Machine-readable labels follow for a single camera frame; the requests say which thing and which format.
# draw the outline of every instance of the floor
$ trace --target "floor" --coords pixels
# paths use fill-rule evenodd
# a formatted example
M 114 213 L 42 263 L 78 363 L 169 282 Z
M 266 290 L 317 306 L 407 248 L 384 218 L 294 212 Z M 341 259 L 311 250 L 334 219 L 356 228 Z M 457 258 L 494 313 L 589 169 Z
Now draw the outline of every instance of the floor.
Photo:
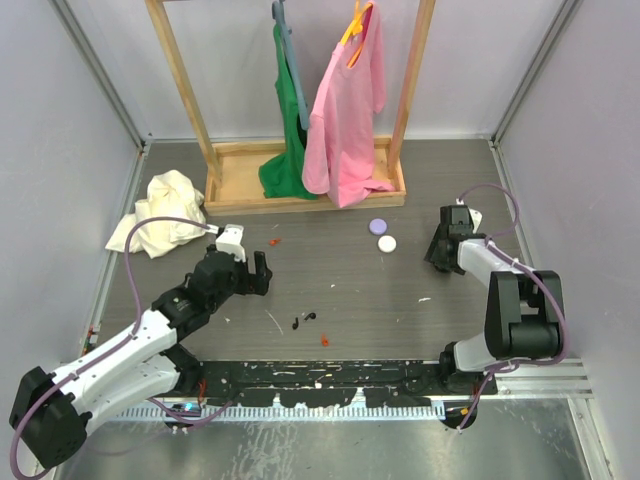
M 188 436 L 171 435 L 157 420 L 110 422 L 56 475 L 56 480 L 115 478 L 590 477 L 566 400 L 489 400 L 462 435 L 438 421 L 214 421 Z
M 232 297 L 183 345 L 201 360 L 437 359 L 444 346 L 482 330 L 486 290 L 471 276 L 436 272 L 423 261 L 439 207 L 467 187 L 499 183 L 486 141 L 406 141 L 402 150 L 408 196 L 404 207 L 216 217 L 210 223 L 245 226 L 244 247 L 267 253 L 274 272 L 266 297 Z M 139 197 L 153 175 L 178 169 L 204 190 L 206 167 L 197 144 L 154 144 Z M 481 190 L 468 203 L 483 215 L 481 231 L 510 223 L 502 194 Z M 397 250 L 382 254 L 367 226 L 384 218 Z M 282 238 L 277 246 L 269 240 Z M 210 238 L 162 258 L 132 257 L 144 305 L 179 284 L 204 256 Z M 501 239 L 518 254 L 515 237 Z M 295 317 L 317 319 L 293 330 Z M 100 340 L 129 325 L 135 308 L 122 265 L 116 268 Z M 323 347 L 326 335 L 329 346 Z

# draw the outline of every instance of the pink garment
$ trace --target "pink garment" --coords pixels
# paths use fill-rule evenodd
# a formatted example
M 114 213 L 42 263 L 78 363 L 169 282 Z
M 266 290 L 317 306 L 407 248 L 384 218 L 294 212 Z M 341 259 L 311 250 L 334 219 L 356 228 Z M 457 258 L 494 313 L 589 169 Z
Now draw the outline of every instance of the pink garment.
M 333 51 L 318 88 L 304 156 L 302 181 L 311 193 L 327 193 L 338 207 L 361 202 L 372 191 L 394 191 L 373 180 L 373 112 L 386 101 L 380 13 L 374 3 L 358 38 Z M 360 57 L 349 60 L 364 42 Z

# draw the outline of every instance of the wooden frame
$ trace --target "wooden frame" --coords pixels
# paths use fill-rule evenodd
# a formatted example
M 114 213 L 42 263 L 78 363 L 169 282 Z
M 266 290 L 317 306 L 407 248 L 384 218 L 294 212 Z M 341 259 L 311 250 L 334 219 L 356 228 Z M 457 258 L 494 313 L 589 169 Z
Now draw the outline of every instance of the wooden frame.
M 294 197 L 264 198 L 262 185 L 258 178 L 258 168 L 273 156 L 284 151 L 284 141 L 211 143 L 164 8 L 164 3 L 167 1 L 174 0 L 145 0 L 160 45 L 169 63 L 189 121 L 208 166 L 205 191 L 207 213 L 209 215 L 226 215 L 336 209 L 326 195 L 319 196 L 317 200 Z M 404 205 L 407 190 L 400 163 L 400 150 L 409 120 L 435 2 L 436 0 L 420 0 L 393 136 L 375 138 L 376 169 L 374 178 L 390 182 L 395 186 L 396 191 L 371 193 L 353 208 Z

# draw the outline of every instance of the wooden tray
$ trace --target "wooden tray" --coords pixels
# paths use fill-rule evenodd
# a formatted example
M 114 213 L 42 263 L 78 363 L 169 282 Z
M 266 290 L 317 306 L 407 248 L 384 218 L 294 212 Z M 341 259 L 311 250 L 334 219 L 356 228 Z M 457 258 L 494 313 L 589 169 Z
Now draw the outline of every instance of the wooden tray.
M 349 208 L 404 205 L 407 189 L 400 161 L 396 163 L 395 178 L 387 176 L 387 157 L 390 145 L 390 136 L 376 137 L 376 167 L 373 178 L 391 183 L 396 191 L 371 193 L 365 200 Z M 258 168 L 285 151 L 283 140 L 214 143 L 213 149 L 222 165 L 222 186 L 216 187 L 216 174 L 209 169 L 204 197 L 204 207 L 209 215 L 313 212 L 338 209 L 326 195 L 320 195 L 317 200 L 264 197 L 264 188 L 258 178 Z

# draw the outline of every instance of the white cloth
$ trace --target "white cloth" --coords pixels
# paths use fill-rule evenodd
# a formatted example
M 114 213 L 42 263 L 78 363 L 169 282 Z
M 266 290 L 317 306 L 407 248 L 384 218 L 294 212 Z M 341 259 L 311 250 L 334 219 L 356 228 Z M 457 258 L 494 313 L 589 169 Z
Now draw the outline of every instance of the white cloth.
M 125 215 L 107 243 L 107 250 L 124 252 L 127 235 L 136 223 L 151 217 L 180 217 L 205 223 L 200 211 L 204 195 L 191 180 L 177 170 L 156 175 L 147 187 L 147 198 L 138 200 L 135 213 Z M 180 222 L 152 222 L 140 228 L 131 239 L 131 253 L 145 250 L 151 258 L 161 257 L 178 245 L 201 237 L 205 230 Z

